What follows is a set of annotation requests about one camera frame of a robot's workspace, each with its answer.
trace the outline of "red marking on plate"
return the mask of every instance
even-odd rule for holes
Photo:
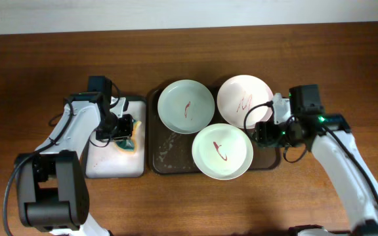
[[[190,101],[188,103],[188,105],[186,105],[185,109],[184,109],[184,118],[186,118],[186,115],[188,114],[188,108],[190,107]]]
[[[243,94],[243,98],[240,100],[240,103],[239,103],[239,106],[238,106],[236,112],[239,112],[240,106],[241,106],[242,110],[244,110],[245,108],[247,108],[248,111],[250,110],[250,105],[252,103],[252,94],[250,94],[249,97],[247,97],[246,105],[244,105],[244,97],[245,97],[245,95],[246,95],[246,91]]]
[[[221,147],[221,145],[218,145],[216,142],[214,142],[214,146],[215,146],[215,149],[217,150],[218,155],[220,155],[220,157],[221,157],[224,161],[227,161],[227,154],[226,154],[226,158],[224,158],[224,157],[221,155],[220,151],[219,151],[219,148]]]

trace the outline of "black tray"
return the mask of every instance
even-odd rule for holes
[[[153,91],[148,97],[148,161],[157,174],[189,174],[201,172],[192,158],[195,134],[178,134],[169,130],[158,116],[157,103],[163,89]],[[217,101],[219,88],[209,89]],[[227,123],[220,115],[217,104],[210,125]],[[253,143],[253,161],[249,170],[273,170],[281,162],[278,148],[259,148]]]

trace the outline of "white backdrop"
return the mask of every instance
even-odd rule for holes
[[[0,34],[378,21],[378,0],[0,0]]]

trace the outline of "white plate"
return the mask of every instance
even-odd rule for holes
[[[203,84],[192,80],[167,86],[158,99],[158,114],[163,124],[180,134],[205,128],[215,111],[213,95]]]
[[[259,78],[238,75],[222,84],[217,106],[222,118],[235,127],[243,128],[247,112],[256,105],[271,101],[273,96],[269,86]],[[267,121],[271,115],[271,108],[257,108],[249,114],[246,127],[255,128],[256,122]]]
[[[241,176],[253,160],[253,146],[246,134],[228,124],[214,124],[196,135],[192,144],[196,166],[218,180]]]

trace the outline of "brown table surface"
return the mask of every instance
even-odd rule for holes
[[[3,193],[18,153],[35,149],[62,111],[62,97],[106,75],[128,94],[195,79],[214,85],[254,75],[274,92],[317,83],[328,113],[342,113],[378,180],[378,22],[213,29],[0,35],[0,235]],[[292,155],[302,150],[292,151]],[[231,181],[202,174],[86,180],[94,218],[115,235],[230,235],[320,224],[347,229],[343,206],[319,162]],[[15,235],[38,235],[18,219]]]

